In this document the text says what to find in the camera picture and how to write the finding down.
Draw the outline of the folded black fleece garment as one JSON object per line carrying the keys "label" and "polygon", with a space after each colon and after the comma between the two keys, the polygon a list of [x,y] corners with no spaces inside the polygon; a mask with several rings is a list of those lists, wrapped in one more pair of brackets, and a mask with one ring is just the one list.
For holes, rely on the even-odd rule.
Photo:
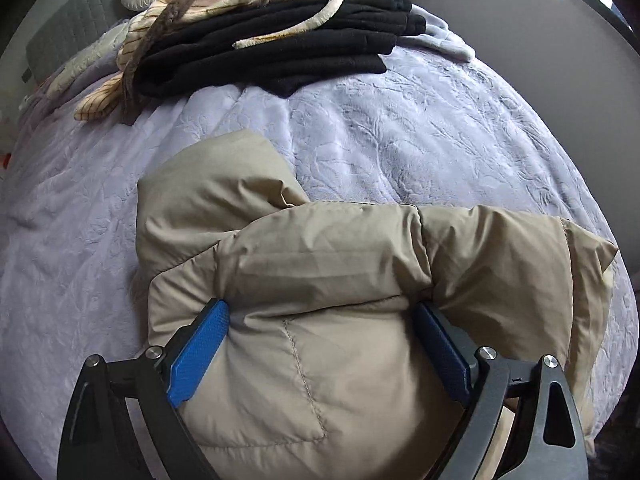
{"label": "folded black fleece garment", "polygon": [[382,74],[401,37],[419,36],[426,21],[410,0],[345,0],[326,24],[292,37],[238,49],[252,35],[272,34],[310,18],[323,0],[295,0],[231,11],[157,40],[134,71],[134,91],[165,99],[209,86],[254,84],[288,98],[318,81]]}

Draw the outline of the beige quilted down jacket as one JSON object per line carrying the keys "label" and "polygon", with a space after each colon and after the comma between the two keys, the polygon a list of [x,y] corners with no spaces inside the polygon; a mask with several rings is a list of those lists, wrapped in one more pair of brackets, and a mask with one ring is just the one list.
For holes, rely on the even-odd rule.
{"label": "beige quilted down jacket", "polygon": [[429,301],[502,356],[556,356],[585,432],[616,249],[567,220],[476,206],[313,202],[247,130],[138,184],[149,341],[212,299],[226,338],[180,408],[225,479],[421,479],[460,408],[410,327]]}

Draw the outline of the grey quilted headboard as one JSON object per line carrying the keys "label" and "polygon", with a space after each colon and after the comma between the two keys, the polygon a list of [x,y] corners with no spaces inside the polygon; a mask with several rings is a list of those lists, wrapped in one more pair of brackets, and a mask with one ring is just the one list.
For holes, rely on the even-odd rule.
{"label": "grey quilted headboard", "polygon": [[42,84],[61,65],[117,23],[134,16],[120,0],[68,0],[26,44],[32,79]]}

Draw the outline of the cream quilted pillow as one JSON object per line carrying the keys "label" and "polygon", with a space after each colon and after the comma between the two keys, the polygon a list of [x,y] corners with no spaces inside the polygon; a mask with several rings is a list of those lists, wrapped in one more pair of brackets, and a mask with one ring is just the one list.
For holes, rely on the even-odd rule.
{"label": "cream quilted pillow", "polygon": [[129,22],[122,21],[75,54],[50,81],[46,96],[49,99],[57,98],[93,63],[116,51],[124,42],[128,29]]}

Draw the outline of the lavender embossed bedspread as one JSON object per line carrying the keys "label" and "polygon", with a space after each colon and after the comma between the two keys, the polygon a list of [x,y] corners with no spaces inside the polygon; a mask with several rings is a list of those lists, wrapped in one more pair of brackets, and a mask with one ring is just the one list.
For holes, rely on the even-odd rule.
{"label": "lavender embossed bedspread", "polygon": [[[385,65],[287,99],[228,84],[152,102],[131,125],[117,115],[78,122],[77,104],[114,74],[106,56],[57,98],[39,90],[27,101],[1,187],[1,416],[39,477],[56,475],[85,358],[123,360],[151,344],[138,184],[198,142],[263,136],[313,202],[495,207],[561,218],[615,247],[562,146],[487,65],[408,48]],[[585,445],[620,398],[638,347],[617,250],[613,273]]]}

